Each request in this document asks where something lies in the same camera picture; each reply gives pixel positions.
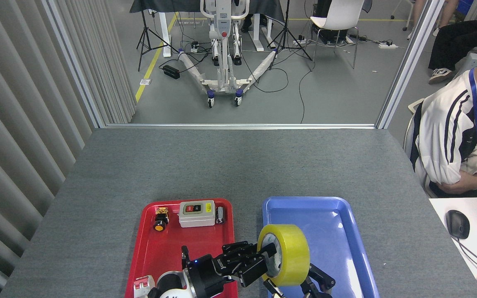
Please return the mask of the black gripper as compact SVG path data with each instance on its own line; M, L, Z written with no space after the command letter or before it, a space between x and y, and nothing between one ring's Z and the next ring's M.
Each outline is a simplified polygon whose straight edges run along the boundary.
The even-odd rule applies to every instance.
M233 263L232 276L243 287L251 285L268 272L267 260L275 255L275 244L269 244L257 250L257 243L240 241L222 246L223 263ZM214 267L211 255L190 260L183 255L183 275L186 289L193 298L237 298L237 286L227 286L234 280L220 275ZM271 279L263 282L272 298L284 298L284 293ZM332 288L336 285L333 277L310 264L308 274L300 287L303 298L332 298Z

